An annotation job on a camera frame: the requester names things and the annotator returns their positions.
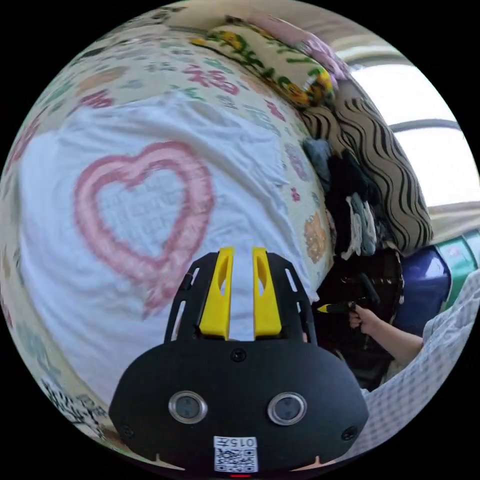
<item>pillow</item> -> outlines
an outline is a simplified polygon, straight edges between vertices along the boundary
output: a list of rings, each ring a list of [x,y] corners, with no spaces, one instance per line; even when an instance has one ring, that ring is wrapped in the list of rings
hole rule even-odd
[[[335,52],[313,33],[261,11],[256,11],[250,15],[247,18],[247,22],[268,32],[280,42],[294,47],[316,60],[330,74],[335,89],[338,88],[339,80],[347,78],[349,73],[348,65],[338,58]]]
[[[329,73],[317,61],[247,23],[213,28],[190,42],[236,60],[297,108],[335,98]]]
[[[432,223],[417,176],[394,133],[368,100],[343,99],[333,112],[315,107],[303,112],[302,118],[313,138],[328,140],[337,151],[349,149],[376,183],[383,216],[402,254],[413,254],[432,241]]]

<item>fisheye lens view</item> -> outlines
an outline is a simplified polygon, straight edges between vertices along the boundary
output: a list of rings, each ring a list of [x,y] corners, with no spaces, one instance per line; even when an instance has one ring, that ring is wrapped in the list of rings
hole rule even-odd
[[[427,406],[480,306],[458,120],[395,46],[295,0],[105,32],[31,107],[0,219],[38,388],[166,478],[341,468]]]

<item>pink heart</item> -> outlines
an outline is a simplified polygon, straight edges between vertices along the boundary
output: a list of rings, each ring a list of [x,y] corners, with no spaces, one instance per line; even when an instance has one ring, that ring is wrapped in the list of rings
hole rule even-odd
[[[152,172],[165,169],[183,181],[184,202],[162,254],[154,258],[136,253],[115,237],[100,216],[98,195],[114,182],[131,190]],[[179,141],[153,143],[134,157],[99,158],[81,173],[74,190],[75,222],[90,250],[115,272],[147,289],[144,318],[163,309],[175,296],[205,238],[214,206],[212,178],[204,160]]]

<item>green container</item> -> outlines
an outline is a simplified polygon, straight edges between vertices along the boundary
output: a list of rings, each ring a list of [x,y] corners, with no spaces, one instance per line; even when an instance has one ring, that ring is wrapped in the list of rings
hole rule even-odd
[[[450,294],[443,307],[446,310],[454,304],[467,277],[480,268],[480,230],[439,243],[436,249],[450,271]]]

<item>clothing pile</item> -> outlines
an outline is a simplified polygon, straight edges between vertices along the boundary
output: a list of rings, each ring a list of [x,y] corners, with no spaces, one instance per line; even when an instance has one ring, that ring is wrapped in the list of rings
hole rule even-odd
[[[390,246],[378,187],[353,154],[348,149],[338,153],[322,139],[306,138],[303,148],[325,193],[335,255],[343,260],[353,254],[370,257],[377,248]]]

